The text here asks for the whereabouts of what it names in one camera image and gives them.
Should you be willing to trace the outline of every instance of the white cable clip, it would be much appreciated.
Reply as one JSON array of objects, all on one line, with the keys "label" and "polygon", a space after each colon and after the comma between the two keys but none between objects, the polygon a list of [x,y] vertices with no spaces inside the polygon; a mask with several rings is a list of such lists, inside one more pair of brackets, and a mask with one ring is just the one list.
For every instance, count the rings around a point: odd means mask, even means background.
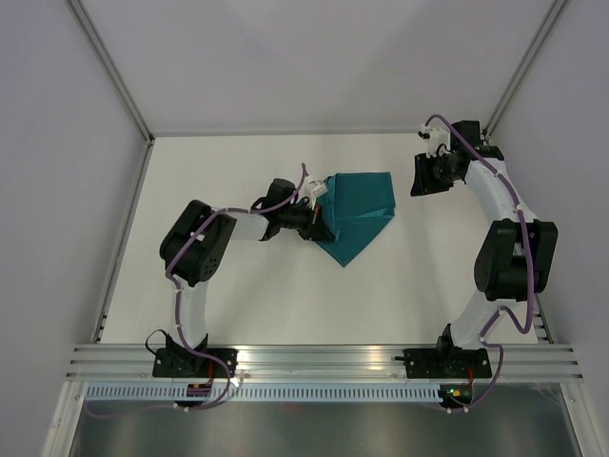
[{"label": "white cable clip", "polygon": [[324,181],[316,181],[310,176],[306,176],[304,191],[308,197],[308,206],[314,209],[317,199],[327,192],[327,185]]},{"label": "white cable clip", "polygon": [[427,157],[437,157],[439,155],[448,153],[448,131],[438,127],[431,128],[429,126],[422,125],[421,129],[419,130],[419,136],[427,144]]}]

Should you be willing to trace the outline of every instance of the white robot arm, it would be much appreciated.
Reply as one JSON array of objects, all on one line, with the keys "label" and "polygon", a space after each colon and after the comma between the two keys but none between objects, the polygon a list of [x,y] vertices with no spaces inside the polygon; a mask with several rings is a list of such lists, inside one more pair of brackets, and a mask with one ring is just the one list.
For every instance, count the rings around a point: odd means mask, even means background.
[{"label": "white robot arm", "polygon": [[[239,212],[228,212],[227,215],[236,222],[230,234],[230,241],[261,241],[265,237],[268,219],[263,215]],[[213,262],[211,265],[215,267],[219,264]],[[196,348],[206,337],[205,312],[209,280],[197,282],[192,287],[182,278],[178,278],[178,281],[182,285],[182,305],[180,308],[184,335],[190,346]],[[175,341],[180,341],[176,328],[173,328],[169,334]]]},{"label": "white robot arm", "polygon": [[[450,127],[450,149],[448,132],[428,127],[434,118]],[[446,326],[435,348],[405,351],[400,360],[414,367],[407,369],[412,378],[462,378],[469,368],[477,378],[490,377],[485,341],[506,313],[521,332],[530,328],[532,299],[547,284],[558,231],[523,204],[501,151],[481,139],[479,122],[450,125],[434,115],[419,135],[428,149],[415,157],[411,196],[448,191],[463,180],[478,197],[490,227],[474,265],[477,290],[461,316]],[[520,326],[511,308],[523,301],[528,302],[527,321]]]}]

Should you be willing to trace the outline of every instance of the white enclosure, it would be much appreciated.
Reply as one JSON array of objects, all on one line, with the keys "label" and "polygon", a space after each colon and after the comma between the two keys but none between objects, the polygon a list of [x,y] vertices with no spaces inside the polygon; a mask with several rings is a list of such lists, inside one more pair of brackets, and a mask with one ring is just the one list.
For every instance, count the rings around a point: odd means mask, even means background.
[{"label": "white enclosure", "polygon": [[84,0],[149,128],[486,122],[551,0]]},{"label": "white enclosure", "polygon": [[[491,339],[508,344],[505,365],[495,349],[487,365],[499,384],[553,383],[582,455],[609,455],[606,0],[5,3],[1,455],[38,455],[49,424],[45,456],[69,455],[88,382],[151,379],[142,343],[173,325],[159,245],[188,201],[248,207],[273,178],[296,181],[301,162],[319,179],[390,171],[394,219],[347,268],[288,230],[231,242],[207,295],[210,343],[244,345],[254,378],[275,349],[248,345],[357,345],[347,370],[414,382],[403,345],[435,343],[460,315],[488,229],[463,183],[409,196],[423,152],[413,132],[434,112],[480,120],[523,200],[560,232],[535,329],[502,322]],[[346,372],[343,347],[301,348],[283,357],[314,366],[323,353],[312,372]]]}]

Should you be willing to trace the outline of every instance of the teal fabric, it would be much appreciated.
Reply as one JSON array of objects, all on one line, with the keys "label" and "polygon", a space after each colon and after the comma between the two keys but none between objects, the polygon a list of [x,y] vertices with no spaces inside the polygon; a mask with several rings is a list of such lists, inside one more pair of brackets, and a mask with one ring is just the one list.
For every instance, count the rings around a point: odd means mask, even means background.
[{"label": "teal fabric", "polygon": [[325,180],[318,198],[334,242],[317,244],[346,267],[383,230],[395,214],[391,174],[338,173]]}]

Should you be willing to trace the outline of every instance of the black mounting bracket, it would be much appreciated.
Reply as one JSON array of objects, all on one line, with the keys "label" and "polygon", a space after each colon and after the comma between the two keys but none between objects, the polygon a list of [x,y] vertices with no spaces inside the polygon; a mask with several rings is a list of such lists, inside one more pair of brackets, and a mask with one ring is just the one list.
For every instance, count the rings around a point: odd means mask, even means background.
[{"label": "black mounting bracket", "polygon": [[[484,144],[481,139],[480,122],[460,121],[452,127],[484,158],[504,160],[496,146]],[[450,137],[450,152],[428,157],[426,153],[415,156],[415,182],[410,190],[411,197],[446,192],[453,183],[465,180],[467,169],[472,161],[478,160],[455,135]]]},{"label": "black mounting bracket", "polygon": [[[268,187],[265,197],[260,197],[251,206],[252,209],[272,208],[294,193],[296,187],[290,181],[275,178]],[[263,216],[268,220],[265,236],[262,241],[270,240],[281,229],[295,229],[306,241],[333,241],[334,236],[325,224],[322,208],[316,205],[308,207],[308,198],[304,197],[298,203],[283,205],[281,208],[266,212]]]},{"label": "black mounting bracket", "polygon": [[[226,379],[226,372],[218,364],[204,357],[191,354],[166,334],[166,346],[156,350],[153,378],[207,378],[210,370],[214,379]],[[198,352],[218,357],[226,363],[230,377],[235,375],[238,350],[233,348],[208,348],[205,340],[195,348]]]},{"label": "black mounting bracket", "polygon": [[434,348],[412,348],[403,351],[403,361],[408,379],[467,379],[469,368],[475,378],[493,375],[486,349],[461,349],[454,346],[450,324]]}]

